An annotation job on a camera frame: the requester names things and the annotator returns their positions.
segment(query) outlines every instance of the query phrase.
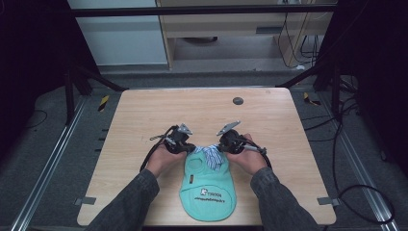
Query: metal bracket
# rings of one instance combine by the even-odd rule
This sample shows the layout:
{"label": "metal bracket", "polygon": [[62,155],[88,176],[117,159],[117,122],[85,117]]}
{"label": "metal bracket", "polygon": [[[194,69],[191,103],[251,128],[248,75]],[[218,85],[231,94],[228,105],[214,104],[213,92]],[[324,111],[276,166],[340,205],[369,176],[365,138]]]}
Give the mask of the metal bracket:
{"label": "metal bracket", "polygon": [[339,198],[332,199],[330,197],[320,197],[318,198],[319,205],[331,204],[333,207],[339,206],[342,204]]}
{"label": "metal bracket", "polygon": [[237,126],[240,123],[241,122],[239,120],[237,120],[235,122],[225,124],[225,126],[217,133],[217,136],[224,135],[226,132],[233,129],[235,126]]}
{"label": "metal bracket", "polygon": [[181,133],[184,133],[184,134],[192,135],[192,131],[184,123],[182,123],[180,125],[180,127],[177,129],[177,131],[181,132]]}
{"label": "metal bracket", "polygon": [[82,205],[82,204],[89,204],[94,205],[96,201],[95,197],[84,197],[84,198],[76,198],[74,201],[74,205]]}

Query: black stand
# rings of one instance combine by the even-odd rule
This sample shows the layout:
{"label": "black stand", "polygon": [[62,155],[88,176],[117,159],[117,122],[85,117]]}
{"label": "black stand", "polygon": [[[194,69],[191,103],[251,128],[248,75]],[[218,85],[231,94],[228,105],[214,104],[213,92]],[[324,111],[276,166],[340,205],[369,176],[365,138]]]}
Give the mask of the black stand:
{"label": "black stand", "polygon": [[66,74],[64,75],[65,99],[66,99],[66,123],[65,123],[66,125],[71,122],[72,118],[75,115],[73,86],[75,86],[82,95],[90,95],[92,92],[92,88],[85,77],[94,79],[112,90],[116,91],[128,90],[127,88],[123,88],[104,79],[100,74],[95,74],[82,66],[73,66],[72,68],[68,69],[66,71]]}
{"label": "black stand", "polygon": [[310,69],[307,69],[306,71],[300,73],[296,77],[292,78],[292,80],[281,84],[277,85],[277,88],[290,88],[293,85],[297,84],[298,82],[308,78],[311,75],[318,75],[320,74],[324,69],[329,70],[329,74],[327,76],[318,78],[315,83],[313,84],[313,87],[315,90],[323,90],[325,89],[330,82],[332,82],[332,98],[331,98],[331,109],[333,112],[333,115],[335,117],[338,117],[339,115],[339,107],[340,107],[340,65],[339,65],[339,59],[335,55],[336,52],[333,52],[331,55],[328,55],[324,60],[319,60],[313,67]]}
{"label": "black stand", "polygon": [[52,14],[53,11],[70,10],[66,1],[25,0],[20,4],[38,21],[38,26],[43,32],[42,36],[47,41],[45,48],[52,51],[52,56],[48,58],[56,59],[59,72],[64,78],[66,124],[71,122],[75,114],[73,87],[75,86],[82,95],[90,95],[92,88],[88,78],[112,90],[127,90],[101,76],[75,17]]}

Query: black cable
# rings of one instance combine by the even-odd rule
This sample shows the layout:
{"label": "black cable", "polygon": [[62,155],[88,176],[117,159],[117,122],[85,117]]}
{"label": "black cable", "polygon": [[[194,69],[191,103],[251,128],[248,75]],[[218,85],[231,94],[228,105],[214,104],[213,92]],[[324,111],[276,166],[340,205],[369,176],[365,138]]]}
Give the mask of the black cable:
{"label": "black cable", "polygon": [[316,63],[316,60],[317,60],[318,55],[319,55],[319,51],[318,51],[318,49],[319,49],[319,36],[315,36],[312,51],[303,51],[303,47],[304,47],[304,44],[306,42],[306,39],[309,40],[309,37],[305,36],[303,38],[302,44],[300,45],[300,54],[304,58],[311,59],[310,63],[313,66]]}
{"label": "black cable", "polygon": [[261,154],[261,156],[264,158],[265,162],[267,163],[267,166],[272,167],[272,164],[270,163],[269,157],[267,156],[267,150],[265,148],[262,148],[261,146],[256,144],[254,141],[249,140],[247,138],[243,138],[243,139],[235,138],[235,139],[232,139],[232,141],[240,141],[240,142],[243,142],[245,144],[249,143],[251,146],[256,147],[258,152]]}
{"label": "black cable", "polygon": [[315,119],[315,118],[321,118],[321,117],[329,117],[329,115],[318,115],[318,116],[312,116],[312,117],[307,117],[307,118],[302,118],[300,120],[309,120],[309,119]]}
{"label": "black cable", "polygon": [[326,56],[328,54],[330,54],[332,52],[332,50],[334,50],[335,48],[337,48],[337,46],[339,45],[340,42],[343,41],[343,37],[345,37],[345,35],[347,35],[347,33],[350,31],[351,27],[356,23],[357,19],[362,15],[363,11],[366,9],[367,5],[369,4],[370,0],[367,0],[365,2],[365,5],[361,8],[361,10],[357,13],[357,15],[352,19],[352,21],[350,22],[350,24],[348,24],[348,26],[343,30],[343,32],[337,37],[337,39],[325,50],[325,52],[319,53],[318,58],[316,59],[316,63],[320,60],[322,60],[322,65],[318,65],[317,69],[314,70],[308,70],[305,73],[302,73],[300,75],[298,75],[297,77],[293,78],[291,81],[288,81],[282,85],[279,86],[291,86],[293,84],[295,84],[295,82],[293,81],[300,81],[306,77],[308,77],[308,75],[310,75],[311,73],[313,73],[314,71],[317,71],[319,69],[321,69],[322,66],[324,66],[326,64],[326,62],[324,60],[330,60],[330,57],[328,59],[326,59]]}
{"label": "black cable", "polygon": [[[344,126],[344,125],[343,125],[343,115],[344,115],[345,113],[349,113],[349,111],[352,110],[352,109],[354,109],[355,106],[357,105],[356,103],[354,103],[354,104],[348,106],[348,107],[345,109],[344,106],[345,106],[346,102],[349,101],[349,100],[351,100],[351,99],[354,99],[354,96],[348,98],[348,99],[343,103],[343,105],[342,105],[341,112],[340,112],[340,115],[341,115],[341,116],[340,116],[340,119],[339,119],[339,125],[338,125],[338,128],[337,128],[336,134],[335,134],[335,139],[333,140],[333,147],[332,147],[332,174],[333,174],[334,185],[335,185],[335,188],[336,188],[336,191],[337,191],[337,194],[338,194],[338,198],[339,198],[339,199],[342,201],[342,203],[343,203],[351,212],[353,212],[356,216],[358,216],[359,218],[362,218],[362,219],[364,219],[364,220],[366,220],[366,221],[368,221],[368,222],[371,222],[371,223],[375,223],[375,224],[386,224],[386,223],[391,222],[391,221],[394,219],[394,217],[395,217],[395,208],[394,208],[394,205],[393,205],[393,203],[391,202],[391,200],[390,200],[384,193],[382,193],[380,190],[378,190],[378,189],[376,189],[376,188],[374,188],[374,187],[372,187],[372,186],[368,186],[368,185],[352,185],[352,186],[349,186],[349,187],[347,187],[346,189],[344,189],[344,190],[342,190],[342,191],[340,191],[340,189],[339,189],[339,185],[338,185],[338,181],[337,181],[337,176],[336,176],[336,144],[337,144],[337,137],[338,137],[338,136],[340,135],[340,133],[342,132],[342,129],[343,129],[343,126]],[[390,212],[391,212],[390,218],[388,218],[387,220],[384,220],[384,221],[379,221],[379,220],[376,220],[376,219],[367,218],[367,217],[363,216],[362,214],[358,213],[355,209],[353,209],[344,199],[342,199],[342,197],[343,197],[343,195],[344,195],[346,192],[348,192],[348,191],[350,191],[350,190],[352,190],[352,189],[355,189],[355,188],[367,188],[367,189],[370,189],[370,190],[373,190],[373,191],[376,191],[377,193],[379,193],[379,194],[384,198],[384,200],[387,202],[387,204],[388,204],[389,207],[390,207]]]}
{"label": "black cable", "polygon": [[315,125],[315,126],[313,126],[313,127],[305,128],[304,130],[305,130],[305,131],[309,131],[309,130],[313,130],[313,129],[319,128],[320,126],[322,126],[322,125],[324,125],[324,124],[330,122],[330,121],[333,120],[333,119],[336,119],[336,118],[335,118],[335,117],[331,117],[331,118],[325,120],[324,122],[322,122],[322,123],[320,123],[320,124],[317,124],[317,125]]}
{"label": "black cable", "polygon": [[40,124],[42,124],[42,123],[48,118],[48,113],[45,112],[44,110],[34,110],[34,112],[44,113],[44,114],[45,114],[45,117],[42,119],[42,121],[38,122],[38,123],[35,124],[35,125],[27,126],[27,127],[25,127],[25,129],[35,128],[35,127],[39,126]]}
{"label": "black cable", "polygon": [[143,163],[142,163],[141,166],[140,166],[140,172],[146,167],[147,162],[149,161],[149,159],[150,159],[151,155],[154,153],[154,151],[156,151],[156,149],[157,149],[161,144],[163,144],[163,140],[167,137],[167,134],[168,134],[171,130],[173,130],[173,129],[175,129],[175,128],[176,128],[176,126],[171,126],[170,128],[168,128],[168,130],[167,130],[163,135],[150,138],[151,141],[153,141],[153,140],[155,140],[155,139],[157,139],[157,138],[160,138],[160,139],[159,139],[159,141],[158,141],[156,144],[154,144],[154,145],[152,146],[152,148],[150,149],[150,151],[147,153],[146,157],[144,158]]}
{"label": "black cable", "polygon": [[[288,20],[288,13],[285,13],[285,20],[284,20],[284,22],[283,22],[282,30],[281,30],[281,32],[280,32],[280,34],[279,34],[279,37],[278,37],[278,47],[279,47],[279,51],[280,51],[280,53],[281,53],[281,56],[284,57],[283,52],[282,52],[281,47],[280,47],[280,39],[281,39],[283,30],[284,30],[284,28],[285,28],[285,29],[286,29],[286,34],[287,34],[287,36],[288,36],[288,41],[289,41],[289,44],[290,44],[291,49],[292,49],[292,55],[293,55],[294,59],[295,59],[296,61],[298,61],[300,64],[308,64],[309,62],[302,62],[302,61],[300,61],[300,60],[296,57],[296,55],[295,55],[295,53],[294,53],[294,48],[293,48],[293,45],[292,45],[291,37],[289,36],[289,31],[288,31],[288,26],[287,26],[287,20]],[[283,62],[283,63],[284,63],[284,65],[285,65],[287,68],[294,68],[294,67],[296,67],[296,66],[289,66],[289,65],[287,65],[285,62]]]}
{"label": "black cable", "polygon": [[334,138],[332,138],[332,139],[327,139],[327,140],[308,140],[309,142],[320,142],[320,141],[332,141],[332,140],[334,140]]}

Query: aluminum rail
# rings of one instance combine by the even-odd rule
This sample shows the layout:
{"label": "aluminum rail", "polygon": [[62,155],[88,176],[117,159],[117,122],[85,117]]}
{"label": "aluminum rail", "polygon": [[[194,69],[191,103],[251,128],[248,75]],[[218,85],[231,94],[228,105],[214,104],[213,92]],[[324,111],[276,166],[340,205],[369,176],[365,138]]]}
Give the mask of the aluminum rail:
{"label": "aluminum rail", "polygon": [[240,5],[240,6],[194,6],[194,7],[153,7],[115,9],[72,9],[69,11],[47,11],[45,13],[70,15],[74,17],[101,16],[148,16],[180,14],[226,14],[226,13],[325,13],[348,10],[337,4],[296,4],[296,5]]}
{"label": "aluminum rail", "polygon": [[48,186],[53,173],[63,156],[64,150],[68,141],[75,130],[75,127],[79,121],[79,118],[84,111],[85,104],[87,103],[87,98],[82,96],[80,101],[78,102],[76,114],[70,124],[64,127],[64,130],[57,141],[57,144],[54,147],[51,156],[48,159],[47,164],[45,165],[36,185],[34,186],[33,190],[30,193],[30,196],[26,200],[24,207],[21,209],[20,213],[18,214],[17,218],[14,220],[11,230],[12,231],[24,231],[27,229],[31,218],[33,217],[34,212],[36,211],[39,202],[42,199],[42,196],[45,192],[45,189]]}
{"label": "aluminum rail", "polygon": [[[325,94],[321,94],[320,98],[322,99],[322,104],[325,107],[327,113],[329,113],[330,116],[334,116],[329,107],[330,103],[329,103],[328,96]],[[336,121],[332,121],[332,125],[337,130],[338,125]],[[345,129],[343,129],[343,131],[339,135],[339,139],[340,139],[339,144],[343,146],[344,154],[347,157],[348,162],[350,163],[358,182],[360,184],[368,185],[368,186],[376,188],[375,183],[372,180],[369,172],[367,171],[363,162],[359,158],[360,154],[357,153],[357,151],[355,150]],[[384,198],[379,193],[373,192],[367,189],[363,189],[363,192],[377,220],[384,221],[391,217],[391,211],[388,208],[388,205],[385,202]],[[394,219],[387,224],[382,224],[381,228],[383,231],[398,231],[399,230],[398,225],[396,224]]]}

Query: metal frame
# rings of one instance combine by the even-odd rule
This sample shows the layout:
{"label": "metal frame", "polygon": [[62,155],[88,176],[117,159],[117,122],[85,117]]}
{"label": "metal frame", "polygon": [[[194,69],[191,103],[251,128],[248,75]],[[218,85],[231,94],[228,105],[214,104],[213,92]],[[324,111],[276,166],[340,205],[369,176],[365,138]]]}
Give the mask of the metal frame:
{"label": "metal frame", "polygon": [[100,16],[148,16],[181,14],[226,14],[226,13],[325,13],[344,11],[347,8],[337,4],[296,4],[296,5],[241,5],[241,6],[199,6],[199,7],[158,7],[158,8],[117,8],[117,9],[74,9],[46,13],[74,17]]}
{"label": "metal frame", "polygon": [[76,114],[72,119],[72,122],[65,126],[50,158],[47,161],[47,164],[45,165],[41,175],[38,178],[38,181],[36,182],[36,185],[31,191],[30,196],[26,200],[17,218],[14,220],[11,228],[12,231],[23,231],[27,229],[31,218],[33,217],[33,214],[36,211],[39,202],[41,201],[45,189],[47,188],[48,183],[51,180],[51,177],[53,176],[53,173],[64,154],[66,145],[68,144],[68,141],[78,123],[78,120],[81,117],[82,112],[84,111],[84,106],[86,105],[87,100],[87,96],[81,96],[76,108]]}

